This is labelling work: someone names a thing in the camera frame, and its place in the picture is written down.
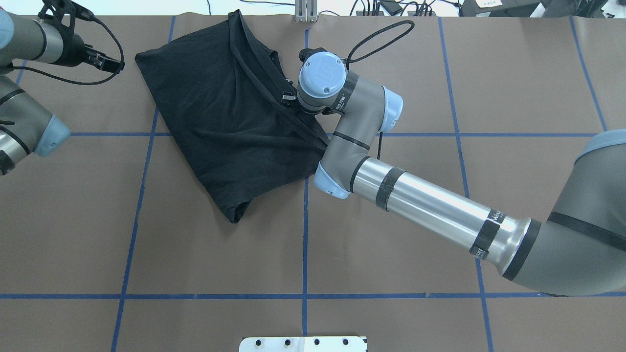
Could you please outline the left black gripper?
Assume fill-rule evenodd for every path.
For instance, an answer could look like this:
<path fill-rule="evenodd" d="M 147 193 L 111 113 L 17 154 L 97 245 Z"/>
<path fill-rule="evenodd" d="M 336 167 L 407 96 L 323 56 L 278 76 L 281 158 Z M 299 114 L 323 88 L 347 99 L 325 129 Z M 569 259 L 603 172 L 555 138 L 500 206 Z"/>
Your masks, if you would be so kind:
<path fill-rule="evenodd" d="M 88 63 L 107 73 L 119 74 L 123 71 L 123 60 L 116 60 L 97 50 L 87 50 L 84 40 L 70 30 L 60 30 L 60 34 L 63 43 L 60 66 L 76 67 L 81 63 Z"/>

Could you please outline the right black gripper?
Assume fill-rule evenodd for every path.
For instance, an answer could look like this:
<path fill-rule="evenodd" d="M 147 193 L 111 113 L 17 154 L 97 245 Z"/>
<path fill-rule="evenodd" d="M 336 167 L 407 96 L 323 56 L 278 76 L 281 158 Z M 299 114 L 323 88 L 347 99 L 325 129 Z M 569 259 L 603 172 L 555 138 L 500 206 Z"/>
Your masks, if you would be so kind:
<path fill-rule="evenodd" d="M 286 107 L 294 107 L 296 110 L 302 111 L 306 114 L 310 114 L 310 115 L 331 115 L 331 114 L 338 114 L 336 110 L 332 110 L 327 106 L 313 106 L 310 105 L 309 103 L 303 102 L 301 100 L 299 100 L 299 98 L 297 97 L 297 94 L 291 93 L 291 92 L 282 92 L 282 97 L 280 98 L 280 102 L 282 103 L 282 105 L 286 106 Z"/>

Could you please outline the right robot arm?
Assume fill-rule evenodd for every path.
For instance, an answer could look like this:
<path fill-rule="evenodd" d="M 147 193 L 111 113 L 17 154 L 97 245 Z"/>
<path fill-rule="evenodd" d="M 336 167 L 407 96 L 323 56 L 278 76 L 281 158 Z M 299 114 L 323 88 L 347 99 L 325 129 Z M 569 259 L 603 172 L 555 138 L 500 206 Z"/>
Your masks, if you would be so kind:
<path fill-rule="evenodd" d="M 624 129 L 590 139 L 545 222 L 516 219 L 369 156 L 374 136 L 400 118 L 403 99 L 321 47 L 299 56 L 296 101 L 307 113 L 340 114 L 314 174 L 319 190 L 341 199 L 360 196 L 440 234 L 528 289 L 583 296 L 624 287 Z"/>

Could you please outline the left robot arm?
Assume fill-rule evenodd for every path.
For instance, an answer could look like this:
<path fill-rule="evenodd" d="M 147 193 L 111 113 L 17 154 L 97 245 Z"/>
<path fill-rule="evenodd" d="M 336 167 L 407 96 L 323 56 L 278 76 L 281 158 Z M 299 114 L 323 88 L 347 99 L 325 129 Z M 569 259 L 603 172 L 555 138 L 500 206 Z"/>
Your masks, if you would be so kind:
<path fill-rule="evenodd" d="M 3 176 L 32 154 L 49 156 L 71 135 L 69 127 L 56 114 L 20 85 L 25 72 L 77 86 L 94 86 L 109 82 L 125 67 L 123 48 L 111 29 L 104 27 L 119 50 L 119 58 L 86 43 L 76 33 L 78 20 L 104 25 L 92 11 L 71 0 L 43 1 L 37 18 L 1 10 L 0 167 Z M 108 73 L 108 77 L 80 82 L 29 67 L 27 62 L 62 67 L 86 64 Z"/>

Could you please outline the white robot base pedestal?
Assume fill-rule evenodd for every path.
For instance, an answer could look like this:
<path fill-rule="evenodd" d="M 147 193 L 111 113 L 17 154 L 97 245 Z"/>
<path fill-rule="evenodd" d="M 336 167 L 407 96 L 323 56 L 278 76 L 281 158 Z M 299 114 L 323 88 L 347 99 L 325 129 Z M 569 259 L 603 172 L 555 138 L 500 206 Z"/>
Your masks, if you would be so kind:
<path fill-rule="evenodd" d="M 240 352 L 367 352 L 361 336 L 276 336 L 242 339 Z"/>

